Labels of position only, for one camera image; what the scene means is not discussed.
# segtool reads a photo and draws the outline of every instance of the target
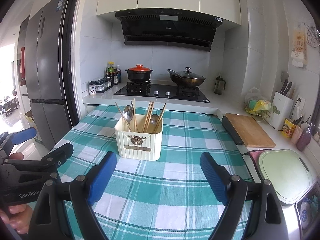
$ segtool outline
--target refrigerator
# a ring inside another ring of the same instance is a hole
[[[51,0],[41,8],[29,19],[25,40],[25,76],[31,111],[49,150],[79,122],[72,107],[69,61],[65,60],[67,4],[68,0]]]

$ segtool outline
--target human hand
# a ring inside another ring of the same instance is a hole
[[[9,159],[23,160],[22,153],[13,153],[9,156]],[[0,209],[0,217],[5,224],[10,224],[12,228],[16,229],[19,234],[25,234],[29,230],[29,224],[32,216],[32,208],[27,204],[10,206],[9,212],[16,214],[12,218],[8,216]]]

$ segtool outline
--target checkered tablecloth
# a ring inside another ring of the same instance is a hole
[[[145,109],[138,108],[137,114]],[[63,182],[86,174],[108,151],[117,166],[100,201],[92,207],[110,240],[207,240],[224,210],[201,168],[208,151],[230,174],[250,180],[236,145],[215,116],[165,111],[160,159],[141,161],[118,155],[114,126],[121,117],[115,106],[98,106],[56,145],[74,147],[59,168]],[[66,202],[76,239],[82,235],[71,202]],[[241,239],[250,210],[246,202],[234,239]]]

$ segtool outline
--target french press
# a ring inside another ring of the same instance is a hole
[[[226,81],[220,76],[218,76],[214,84],[213,92],[217,95],[222,95],[222,90],[225,90],[225,89],[226,89]]]

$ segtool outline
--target refrigerator door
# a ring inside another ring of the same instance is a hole
[[[42,11],[43,8],[29,20],[26,33],[25,73],[29,99],[41,99],[37,71],[37,40]]]
[[[41,99],[65,98],[60,49],[66,3],[67,0],[51,0],[43,8],[37,46]]]
[[[30,102],[33,119],[35,120],[40,137],[44,143],[44,146],[48,150],[51,150],[56,145],[56,143],[51,134],[50,127],[44,113],[43,105],[44,104],[41,103]]]
[[[69,123],[67,106],[65,104],[43,104],[43,108],[51,134],[57,144],[72,128]]]

